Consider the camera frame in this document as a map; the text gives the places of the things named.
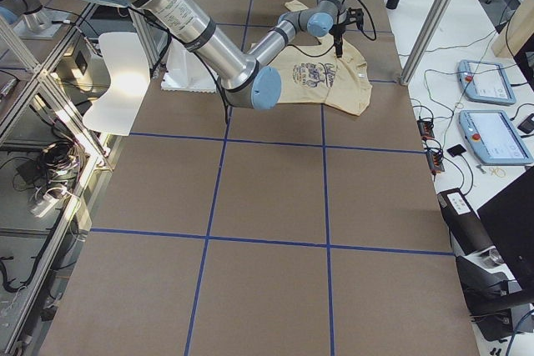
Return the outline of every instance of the metal pole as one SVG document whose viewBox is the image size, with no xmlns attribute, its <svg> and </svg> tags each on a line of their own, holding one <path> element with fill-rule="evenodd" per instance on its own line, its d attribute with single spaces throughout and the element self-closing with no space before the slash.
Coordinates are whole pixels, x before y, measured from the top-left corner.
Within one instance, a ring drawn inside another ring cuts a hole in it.
<svg viewBox="0 0 534 356">
<path fill-rule="evenodd" d="M 151 66 L 150 68 L 152 69 L 152 67 L 155 66 L 156 62 L 158 61 L 159 55 L 158 50 L 156 49 L 156 44 L 154 43 L 154 39 L 152 38 L 152 35 L 150 35 L 149 25 L 144 18 L 139 16 L 137 13 L 134 13 L 131 10 L 129 10 L 129 13 L 130 17 L 132 18 L 133 26 L 137 31 L 141 46 L 143 46 L 144 52 L 149 60 L 149 64 Z"/>
<path fill-rule="evenodd" d="M 0 16 L 0 38 L 3 39 L 11 51 L 15 53 L 20 60 L 20 63 L 24 65 L 27 71 L 35 73 L 38 70 L 39 62 L 2 16 Z"/>
<path fill-rule="evenodd" d="M 426 20 L 423 23 L 423 28 L 416 39 L 416 43 L 414 43 L 414 47 L 411 49 L 410 56 L 406 60 L 406 64 L 400 75 L 399 82 L 401 85 L 408 85 L 413 77 L 450 2 L 451 0 L 435 0 L 432 4 L 431 10 L 428 12 Z"/>
</svg>

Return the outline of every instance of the black cable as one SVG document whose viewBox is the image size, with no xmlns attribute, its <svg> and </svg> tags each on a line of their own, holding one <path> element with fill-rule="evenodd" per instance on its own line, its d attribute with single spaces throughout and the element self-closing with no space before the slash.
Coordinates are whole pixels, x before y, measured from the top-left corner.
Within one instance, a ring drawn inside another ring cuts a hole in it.
<svg viewBox="0 0 534 356">
<path fill-rule="evenodd" d="M 163 59 L 165 57 L 165 53 L 169 50 L 170 44 L 173 41 L 173 37 L 170 36 L 170 32 L 169 31 L 166 31 L 166 32 L 167 32 L 167 42 L 165 43 L 164 48 L 161 49 L 161 52 L 159 52 L 159 57 L 158 57 L 158 60 L 156 60 L 156 63 L 154 64 L 154 67 L 150 68 L 150 76 L 151 77 L 154 74 L 154 71 L 156 71 L 156 69 L 161 65 L 161 62 L 163 61 Z"/>
<path fill-rule="evenodd" d="M 480 39 L 477 39 L 476 41 L 473 41 L 467 45 L 455 45 L 455 46 L 445 46 L 443 48 L 434 48 L 434 49 L 431 49 L 431 50 L 425 50 L 425 53 L 433 53 L 433 52 L 437 52 L 438 50 L 448 50 L 448 49 L 457 49 L 457 48 L 468 48 L 472 45 L 474 45 L 475 43 L 478 43 L 478 42 L 481 42 L 483 41 L 484 39 L 488 38 L 490 35 L 492 35 L 493 33 L 495 33 L 495 29 L 493 31 L 491 31 L 490 33 L 488 33 L 485 37 L 483 38 L 480 38 Z M 402 57 L 405 57 L 407 58 L 408 56 L 410 56 L 410 54 L 399 54 L 399 56 L 402 56 Z"/>
<path fill-rule="evenodd" d="M 34 106 L 32 106 L 32 105 L 30 104 L 29 107 L 30 107 L 30 110 L 32 110 L 33 113 L 34 113 L 37 117 L 39 117 L 39 120 L 41 120 L 44 124 L 48 125 L 49 127 L 52 127 L 52 126 L 53 126 L 52 123 L 50 123 L 49 121 L 45 120 L 45 119 L 43 118 L 43 116 L 42 116 L 41 114 L 39 114 L 39 112 L 37 111 L 37 109 L 36 109 Z"/>
<path fill-rule="evenodd" d="M 304 52 L 302 49 L 300 49 L 298 46 L 294 45 L 293 43 L 288 43 L 288 48 L 295 48 L 297 49 L 299 52 L 301 52 L 302 54 L 304 54 L 305 56 L 308 56 L 309 58 L 322 58 L 323 56 L 325 56 L 330 50 L 332 50 L 332 48 L 334 47 L 334 44 L 332 43 L 332 46 L 330 46 L 328 48 L 328 50 L 326 50 L 325 52 L 321 53 L 321 54 L 308 54 L 306 52 Z"/>
<path fill-rule="evenodd" d="M 94 29 L 94 27 L 91 25 L 91 23 L 87 20 L 87 18 L 83 17 L 81 14 L 78 14 L 78 13 L 75 13 L 75 12 L 71 12 L 70 10 L 62 10 L 61 8 L 51 8 L 49 6 L 43 6 L 44 8 L 47 8 L 48 10 L 53 10 L 54 12 L 64 12 L 64 13 L 71 13 L 71 14 L 74 14 L 75 16 L 78 16 L 79 18 L 82 19 L 82 21 L 84 23 L 86 23 L 94 32 L 94 34 L 99 37 L 100 34 L 97 32 L 96 29 Z"/>
<path fill-rule="evenodd" d="M 460 155 L 460 157 L 463 159 L 464 162 L 466 162 L 467 164 L 467 168 L 469 168 L 469 173 L 471 175 L 471 186 L 469 187 L 469 189 L 467 189 L 467 192 L 464 193 L 465 196 L 467 196 L 469 194 L 469 192 L 473 189 L 473 187 L 475 186 L 475 174 L 473 174 L 473 170 L 471 169 L 471 166 L 469 165 L 469 163 L 467 162 L 466 158 L 464 157 L 463 154 Z"/>
<path fill-rule="evenodd" d="M 182 41 L 180 38 L 178 38 L 176 35 L 174 35 L 172 32 L 170 32 L 170 30 L 168 28 L 165 28 L 164 26 L 162 26 L 160 23 L 158 23 L 157 21 L 153 20 L 152 18 L 150 18 L 149 16 L 145 15 L 144 13 L 141 13 L 139 10 L 136 10 L 134 8 L 131 8 L 131 7 L 127 7 L 128 10 L 134 12 L 134 13 L 137 13 L 138 15 L 142 16 L 144 19 L 146 19 L 148 22 L 151 22 L 156 28 L 162 30 L 162 31 L 165 31 L 168 35 L 170 35 L 170 37 L 172 39 L 175 39 L 176 41 L 178 41 L 179 43 L 181 43 L 182 45 L 185 45 L 184 41 Z M 219 93 L 219 96 L 221 98 L 221 101 L 223 102 L 223 107 L 224 107 L 224 121 L 226 122 L 226 125 L 228 125 L 228 122 L 229 122 L 229 115 L 228 115 L 228 106 L 231 106 L 230 102 L 228 101 L 228 99 L 226 98 L 225 94 L 224 94 L 224 90 L 220 87 L 219 85 L 219 82 L 217 80 L 217 78 L 215 78 L 214 74 L 211 72 L 211 68 L 209 68 L 208 64 L 206 64 L 206 62 L 196 53 L 196 52 L 193 52 L 193 54 L 196 56 L 196 58 L 204 65 L 204 67 L 206 68 L 206 70 L 208 70 L 208 73 L 211 77 L 211 79 L 213 79 L 214 81 L 214 84 L 215 84 L 215 87 L 217 88 L 217 92 Z"/>
<path fill-rule="evenodd" d="M 20 78 L 17 77 L 15 74 L 11 74 L 9 71 L 6 71 L 6 70 L 0 70 L 0 73 L 4 73 L 4 74 L 7 74 L 7 75 L 10 75 L 12 76 L 13 78 L 15 78 L 17 80 L 17 82 L 20 82 Z"/>
<path fill-rule="evenodd" d="M 78 261 L 78 260 L 75 260 L 75 261 L 73 261 L 72 263 L 67 264 L 66 266 L 61 266 L 61 267 L 53 268 L 53 271 L 59 271 L 59 270 L 64 270 L 64 269 L 66 269 L 66 268 L 69 268 L 69 267 L 73 266 L 74 264 L 76 264 L 77 261 Z"/>
<path fill-rule="evenodd" d="M 434 112 L 432 112 L 432 110 L 430 110 L 427 106 L 425 106 L 424 104 L 416 104 L 414 106 L 412 106 L 412 108 L 419 108 L 419 119 L 421 120 L 421 109 L 425 109 L 427 110 L 430 114 L 431 114 L 431 121 L 433 122 L 434 121 Z"/>
<path fill-rule="evenodd" d="M 47 287 L 47 292 L 48 292 L 48 296 L 50 298 L 52 298 L 53 300 L 58 300 L 58 298 L 56 298 L 55 296 L 52 295 L 52 291 L 50 290 L 50 288 Z"/>
<path fill-rule="evenodd" d="M 522 87 L 523 85 L 530 85 L 531 83 L 526 81 L 525 83 L 511 83 L 511 87 Z"/>
<path fill-rule="evenodd" d="M 83 100 L 82 102 L 75 103 L 75 104 L 74 104 L 74 107 L 77 108 L 78 106 L 81 106 L 81 105 L 83 105 L 83 104 L 85 104 L 85 103 L 92 103 L 92 102 L 93 102 L 92 100 L 85 99 L 85 100 Z"/>
<path fill-rule="evenodd" d="M 458 164 L 454 163 L 447 156 L 443 156 L 443 159 L 446 160 L 447 162 L 449 162 L 450 164 L 452 164 L 454 167 L 456 167 L 456 169 L 460 172 L 460 174 L 461 174 L 461 184 L 460 184 L 460 187 L 458 187 L 458 188 L 460 189 L 460 192 L 461 192 L 461 188 L 464 186 L 464 183 L 466 183 L 466 175 L 461 170 L 461 168 L 458 166 Z"/>
<path fill-rule="evenodd" d="M 13 160 L 18 160 L 18 159 L 27 160 L 27 161 L 28 161 L 28 160 L 33 161 L 31 158 L 26 158 L 26 157 L 24 157 L 24 156 L 15 156 L 14 158 L 10 158 L 10 159 L 6 160 L 5 162 L 3 162 L 3 163 L 0 165 L 0 170 L 1 170 L 2 168 L 4 168 L 5 165 L 8 164 L 9 162 L 12 162 Z"/>
<path fill-rule="evenodd" d="M 519 332 L 519 328 L 521 327 L 521 324 L 523 324 L 523 322 L 532 315 L 534 315 L 534 309 L 529 310 L 527 313 L 525 313 L 525 315 L 523 315 L 523 317 L 521 317 L 521 319 L 519 320 L 519 323 L 517 323 L 517 326 L 514 328 L 514 332 L 511 335 L 510 342 L 508 343 L 508 348 L 506 349 L 505 356 L 510 356 L 511 345 L 514 343 L 514 339 L 516 338 L 516 335 Z"/>
<path fill-rule="evenodd" d="M 370 41 L 375 41 L 377 39 L 377 35 L 376 35 L 376 28 L 375 28 L 375 22 L 373 21 L 373 16 L 371 16 L 370 12 L 369 12 L 369 9 L 367 8 L 367 6 L 361 1 L 361 0 L 357 0 L 361 6 L 365 9 L 365 11 L 367 12 L 367 17 L 369 17 L 369 20 L 370 20 L 370 25 L 373 27 L 373 33 L 374 33 L 374 37 L 371 38 L 369 35 L 367 35 L 363 29 L 361 29 L 361 33 L 364 35 L 364 37 L 366 37 L 367 39 L 369 39 Z"/>
<path fill-rule="evenodd" d="M 514 114 L 514 117 L 510 118 L 510 121 L 514 121 L 517 117 L 517 114 L 519 114 L 519 110 L 521 110 L 521 108 L 523 106 L 534 106 L 534 103 L 523 103 L 522 105 L 520 105 L 517 110 L 516 110 L 516 114 Z"/>
</svg>

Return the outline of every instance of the monitor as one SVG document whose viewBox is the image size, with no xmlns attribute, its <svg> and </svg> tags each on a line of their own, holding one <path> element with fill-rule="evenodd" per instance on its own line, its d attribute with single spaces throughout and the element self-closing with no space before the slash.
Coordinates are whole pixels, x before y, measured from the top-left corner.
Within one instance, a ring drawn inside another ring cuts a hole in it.
<svg viewBox="0 0 534 356">
<path fill-rule="evenodd" d="M 534 168 L 478 209 L 482 226 L 522 288 L 534 288 Z"/>
</svg>

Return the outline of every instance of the beige t-shirt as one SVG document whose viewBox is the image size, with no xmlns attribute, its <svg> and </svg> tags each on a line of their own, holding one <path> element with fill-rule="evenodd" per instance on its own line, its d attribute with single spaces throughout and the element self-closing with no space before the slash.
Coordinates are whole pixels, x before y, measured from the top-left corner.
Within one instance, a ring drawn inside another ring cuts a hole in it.
<svg viewBox="0 0 534 356">
<path fill-rule="evenodd" d="M 302 10 L 305 6 L 293 1 L 285 6 Z M 322 54 L 332 45 L 330 35 L 315 46 L 299 46 L 311 55 Z M 369 106 L 371 84 L 367 79 L 367 62 L 350 43 L 343 42 L 343 57 L 337 58 L 332 48 L 320 58 L 305 56 L 292 47 L 285 48 L 270 63 L 282 77 L 279 103 L 324 103 L 359 116 Z"/>
</svg>

